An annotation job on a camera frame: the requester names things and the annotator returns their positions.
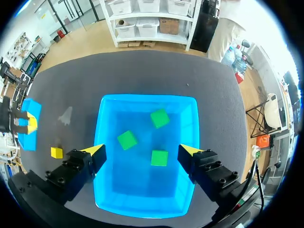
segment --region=blue plastic tray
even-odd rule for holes
[[[23,101],[21,111],[27,111],[31,113],[37,119],[37,123],[38,123],[40,117],[40,111],[41,111],[41,104],[37,103],[32,98],[26,98]],[[24,119],[19,119],[19,125],[27,126],[28,121]],[[21,147],[25,151],[36,150],[36,138],[37,138],[37,131],[33,131],[31,134],[18,133],[18,141]]]
[[[170,122],[156,129],[150,113],[165,109]],[[123,150],[117,136],[130,130],[138,144]],[[104,143],[107,161],[94,179],[96,205],[138,218],[173,218],[187,213],[194,185],[177,160],[179,144],[199,147],[196,100],[172,95],[106,95],[94,145]],[[151,166],[152,150],[168,151],[165,167]]]

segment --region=wooden floor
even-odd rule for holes
[[[67,62],[72,59],[89,56],[92,54],[127,51],[127,50],[161,50],[185,53],[205,57],[206,53],[189,50],[185,51],[185,46],[174,43],[157,42],[155,47],[128,47],[116,48],[112,41],[106,21],[100,21],[90,26],[87,31],[80,28],[70,32],[58,43],[50,47],[49,52],[45,56],[42,66],[38,72],[53,67],[57,64]],[[265,92],[263,89],[260,77],[255,70],[248,69],[245,73],[245,80],[240,84],[245,110],[254,107],[264,101]],[[254,122],[247,117],[247,158],[245,170],[242,180],[245,180],[246,174],[250,170],[253,162],[251,156],[251,147],[256,144],[256,138],[250,138],[250,129],[254,127]],[[259,167],[262,168],[268,165],[269,152],[263,152],[259,158]]]

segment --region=dark gray work surface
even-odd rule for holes
[[[27,170],[44,177],[62,159],[50,156],[50,147],[64,152],[93,146],[101,98],[106,94],[191,96],[199,110],[200,148],[212,149],[223,164],[242,174],[247,131],[243,100],[231,69],[209,60],[160,51],[123,51],[97,54],[59,64],[39,73],[29,97],[42,104],[37,151],[22,151]],[[58,120],[73,107],[71,122]],[[116,215],[95,205],[93,183],[86,184],[67,208],[90,218],[115,224],[196,228],[211,221],[217,209],[196,186],[188,213],[169,219]]]

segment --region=plastic bottle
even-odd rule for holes
[[[235,61],[233,47],[229,47],[228,51],[225,53],[221,63],[227,66],[231,66]]]
[[[241,57],[241,59],[236,57],[236,60],[232,64],[232,69],[234,73],[239,72],[240,74],[245,75],[247,69],[246,56]]]
[[[235,58],[238,59],[238,60],[241,60],[243,54],[241,52],[241,46],[240,45],[237,45],[237,48],[234,49],[234,55],[235,55]]]

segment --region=yellow cube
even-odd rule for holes
[[[51,156],[53,158],[63,158],[63,150],[57,147],[51,147]]]

